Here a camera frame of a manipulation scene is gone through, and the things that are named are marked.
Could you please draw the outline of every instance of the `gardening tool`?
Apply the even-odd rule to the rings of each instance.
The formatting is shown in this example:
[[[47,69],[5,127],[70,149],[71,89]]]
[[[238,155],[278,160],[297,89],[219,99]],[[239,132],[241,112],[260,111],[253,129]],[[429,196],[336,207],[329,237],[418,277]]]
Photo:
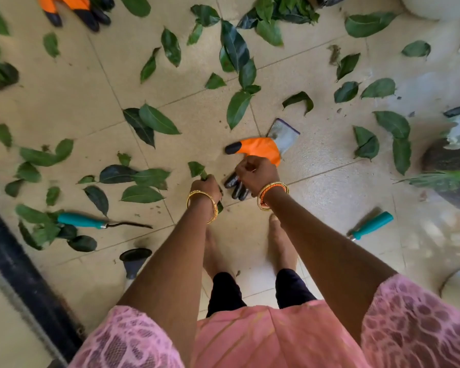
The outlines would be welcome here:
[[[388,222],[393,221],[393,216],[389,212],[383,212],[368,222],[365,222],[355,231],[350,231],[348,238],[352,241],[360,240],[363,235],[372,233],[385,226]]]
[[[267,137],[249,138],[232,143],[225,147],[225,153],[247,154],[268,158],[274,165],[279,166],[281,157],[293,146],[300,132],[294,129],[286,121],[276,119],[269,130]],[[224,183],[225,188],[235,189],[232,193],[233,199],[245,200],[249,190],[238,179],[234,172]]]
[[[55,27],[61,27],[60,15],[54,4],[56,0],[38,0],[46,17]],[[114,7],[114,0],[59,0],[63,1],[77,16],[94,32],[99,30],[99,23],[109,25],[111,19],[102,11],[109,11]]]
[[[95,218],[86,217],[77,213],[61,213],[58,216],[58,223],[64,223],[66,225],[73,225],[77,227],[95,227],[95,228],[109,228],[116,227],[120,225],[130,225],[136,227],[147,227],[153,228],[150,225],[143,225],[141,223],[135,222],[119,222],[119,223],[109,223]]]
[[[131,283],[138,275],[141,266],[152,255],[152,251],[148,248],[134,248],[121,253],[119,259],[123,261],[124,269],[126,270],[126,283],[124,284],[124,291],[126,291]]]

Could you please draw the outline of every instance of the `bangle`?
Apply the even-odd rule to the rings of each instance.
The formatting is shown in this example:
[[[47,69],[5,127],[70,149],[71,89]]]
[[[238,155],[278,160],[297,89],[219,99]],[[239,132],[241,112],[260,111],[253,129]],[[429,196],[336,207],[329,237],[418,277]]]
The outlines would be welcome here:
[[[186,204],[187,204],[187,208],[189,208],[189,200],[191,198],[191,196],[193,195],[196,195],[196,194],[203,194],[203,195],[206,195],[207,197],[209,197],[209,199],[211,200],[212,204],[213,204],[213,218],[211,218],[206,224],[210,224],[211,222],[213,222],[216,217],[218,217],[218,207],[216,206],[215,204],[215,201],[213,200],[213,198],[207,194],[206,192],[203,192],[203,191],[200,191],[200,190],[194,190],[194,191],[191,191],[189,193],[189,195],[187,196],[187,201],[186,201]]]
[[[264,203],[264,195],[271,188],[276,187],[276,186],[280,186],[287,194],[289,194],[290,189],[283,182],[272,182],[272,183],[270,183],[268,185],[265,185],[262,188],[262,190],[259,192],[259,195],[258,195],[258,207],[259,207],[260,210],[271,210],[271,208],[266,203]]]

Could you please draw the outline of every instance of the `floor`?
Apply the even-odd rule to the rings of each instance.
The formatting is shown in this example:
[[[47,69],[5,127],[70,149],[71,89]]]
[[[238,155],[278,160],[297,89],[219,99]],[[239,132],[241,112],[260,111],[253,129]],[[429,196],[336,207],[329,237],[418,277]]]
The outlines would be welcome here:
[[[3,193],[3,187],[12,180],[20,158],[17,148],[7,152],[0,145],[0,214],[15,234],[15,205],[22,202],[46,209],[45,193],[51,184],[62,190],[55,208],[97,215],[76,182],[118,163],[118,151],[130,154],[132,166],[140,170],[148,166],[172,170],[169,189],[163,192],[166,198],[158,203],[120,202],[125,185],[101,186],[110,200],[112,220],[150,223],[153,230],[129,226],[82,229],[81,233],[98,241],[98,250],[87,254],[73,251],[64,240],[42,252],[25,248],[87,331],[98,325],[122,294],[119,254],[139,246],[157,249],[184,212],[192,181],[187,162],[199,161],[219,181],[224,180],[241,156],[226,156],[223,147],[265,135],[276,117],[302,133],[279,172],[290,184],[291,195],[308,210],[341,233],[375,208],[391,212],[395,220],[358,245],[434,291],[460,267],[460,212],[432,192],[395,184],[401,175],[393,166],[392,141],[371,113],[378,109],[405,116],[415,112],[409,117],[413,155],[408,172],[415,175],[423,151],[447,128],[441,112],[460,105],[460,20],[419,19],[405,12],[399,0],[346,0],[321,10],[315,26],[281,23],[283,48],[269,45],[253,30],[241,31],[255,59],[256,84],[262,91],[230,132],[226,110],[239,83],[234,73],[221,70],[219,25],[205,28],[196,45],[186,46],[194,25],[189,9],[193,4],[208,4],[235,24],[253,0],[149,0],[152,13],[144,19],[129,14],[116,1],[112,25],[99,34],[89,33],[61,7],[64,27],[55,30],[61,56],[53,60],[42,47],[42,36],[52,27],[36,1],[0,0],[0,11],[12,30],[12,36],[0,36],[2,55],[20,71],[20,85],[0,93],[0,123],[10,127],[15,143],[21,146],[39,148],[63,138],[75,139],[70,158],[41,168],[43,182],[27,184],[15,200]],[[366,39],[346,34],[345,15],[375,11],[400,16]],[[155,73],[140,86],[139,72],[153,48],[160,45],[164,25],[179,37],[182,62],[175,68],[159,55]],[[431,44],[427,59],[400,54],[415,40]],[[333,93],[339,84],[335,67],[329,65],[327,48],[331,44],[339,45],[344,55],[362,54],[355,71],[343,80],[366,85],[392,77],[396,96],[335,104]],[[205,90],[212,72],[220,74],[227,86]],[[315,103],[307,117],[302,104],[283,111],[281,102],[302,90]],[[140,142],[121,109],[139,107],[145,101],[170,117],[182,135],[157,134],[156,149]],[[364,126],[378,136],[381,151],[373,161],[353,159],[352,125]],[[254,199],[235,203],[226,193],[223,204],[224,212],[211,226],[234,271],[240,271],[237,282],[245,302],[275,306],[275,276],[266,260],[268,215],[257,209]],[[319,295],[301,262],[297,271]],[[203,273],[200,318],[206,313],[210,292],[211,280]]]

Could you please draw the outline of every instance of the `pink garment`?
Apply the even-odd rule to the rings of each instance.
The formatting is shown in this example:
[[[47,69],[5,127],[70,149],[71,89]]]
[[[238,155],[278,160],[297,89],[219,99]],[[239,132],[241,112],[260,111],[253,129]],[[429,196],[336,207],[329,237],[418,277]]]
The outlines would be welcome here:
[[[460,311],[402,275],[382,283],[364,317],[362,349],[324,301],[244,307],[198,322],[191,366],[460,367]],[[115,306],[70,368],[183,367],[147,315]]]

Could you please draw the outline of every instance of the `teal handle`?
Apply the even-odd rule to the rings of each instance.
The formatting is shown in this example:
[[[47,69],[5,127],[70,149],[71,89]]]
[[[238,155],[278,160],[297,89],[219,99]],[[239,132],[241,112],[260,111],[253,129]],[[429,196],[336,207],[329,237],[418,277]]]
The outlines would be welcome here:
[[[97,219],[85,217],[80,214],[75,213],[61,213],[58,216],[58,222],[64,223],[65,225],[74,225],[77,227],[95,227],[95,228],[104,228],[104,221],[99,221]]]
[[[351,235],[356,240],[360,240],[363,235],[372,233],[373,231],[385,226],[388,222],[391,221],[393,221],[393,216],[389,212],[383,212],[373,218],[371,221],[365,223],[359,230],[351,232]]]

